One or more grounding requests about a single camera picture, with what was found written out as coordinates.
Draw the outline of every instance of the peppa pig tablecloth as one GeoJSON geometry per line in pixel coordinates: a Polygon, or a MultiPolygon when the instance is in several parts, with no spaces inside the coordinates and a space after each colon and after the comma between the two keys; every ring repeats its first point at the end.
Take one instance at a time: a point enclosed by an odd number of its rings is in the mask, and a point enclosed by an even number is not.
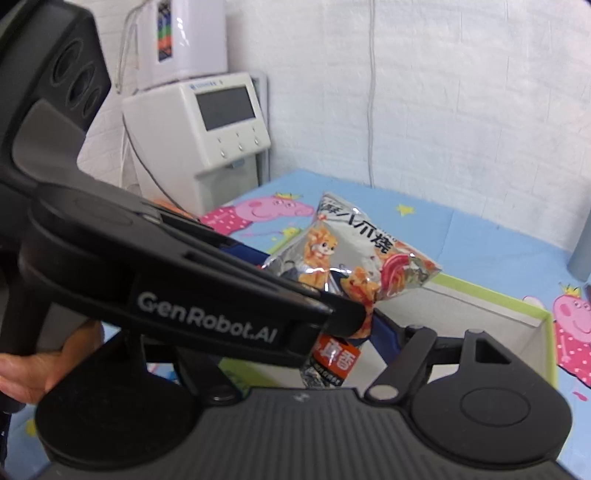
{"type": "MultiPolygon", "coordinates": [[[[558,387],[574,418],[559,461],[579,478],[591,480],[591,304],[566,270],[569,254],[448,207],[303,170],[204,215],[202,221],[273,253],[310,224],[324,191],[356,204],[374,224],[439,262],[446,273],[553,313],[558,387]]],[[[166,368],[157,372],[171,374],[166,368]]],[[[28,407],[11,427],[7,470],[16,480],[29,478],[47,461],[34,435],[32,412],[28,407]]]]}

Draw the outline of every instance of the gray screen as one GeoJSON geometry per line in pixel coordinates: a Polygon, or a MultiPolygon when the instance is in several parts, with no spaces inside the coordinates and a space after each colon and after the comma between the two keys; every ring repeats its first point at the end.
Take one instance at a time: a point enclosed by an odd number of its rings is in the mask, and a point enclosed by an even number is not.
{"type": "Polygon", "coordinates": [[[255,118],[246,87],[198,93],[195,97],[207,131],[255,118]]]}

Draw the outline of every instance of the open box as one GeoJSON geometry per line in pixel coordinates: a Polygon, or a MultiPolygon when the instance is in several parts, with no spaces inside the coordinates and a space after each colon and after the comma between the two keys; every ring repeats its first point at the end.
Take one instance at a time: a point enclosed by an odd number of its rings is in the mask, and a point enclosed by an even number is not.
{"type": "MultiPolygon", "coordinates": [[[[463,337],[468,329],[484,330],[557,387],[550,312],[445,274],[377,307],[400,326],[423,325],[439,336],[463,337]]],[[[242,388],[304,387],[297,369],[229,358],[222,359],[220,368],[242,388]]],[[[382,356],[367,341],[343,386],[363,393],[385,368],[382,356]]],[[[456,369],[456,365],[436,366],[430,381],[456,369]]]]}

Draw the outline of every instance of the white brick wall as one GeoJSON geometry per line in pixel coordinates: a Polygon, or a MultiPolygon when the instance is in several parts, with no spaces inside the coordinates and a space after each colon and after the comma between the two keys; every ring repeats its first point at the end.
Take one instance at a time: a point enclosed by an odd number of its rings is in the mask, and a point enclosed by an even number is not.
{"type": "MultiPolygon", "coordinates": [[[[139,0],[69,0],[90,9],[96,19],[99,37],[111,80],[114,80],[119,41],[123,21],[127,12],[139,0]]],[[[133,65],[130,56],[128,64],[133,65]]],[[[131,88],[134,76],[125,78],[127,88],[131,88]]],[[[111,89],[107,100],[101,107],[88,131],[86,142],[78,156],[78,166],[93,177],[119,185],[121,172],[121,140],[123,125],[121,121],[121,100],[111,89]]]]}
{"type": "MultiPolygon", "coordinates": [[[[367,183],[366,0],[228,0],[233,69],[269,75],[274,175],[367,183]]],[[[379,187],[572,249],[591,206],[586,0],[376,0],[379,187]]]]}

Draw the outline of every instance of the human hand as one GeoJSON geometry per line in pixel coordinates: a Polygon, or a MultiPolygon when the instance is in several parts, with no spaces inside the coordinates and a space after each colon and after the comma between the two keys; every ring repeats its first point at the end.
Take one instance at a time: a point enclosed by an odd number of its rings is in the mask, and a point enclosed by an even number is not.
{"type": "Polygon", "coordinates": [[[61,352],[30,356],[0,353],[0,391],[19,402],[37,404],[103,340],[102,324],[88,320],[66,340],[61,352]]]}

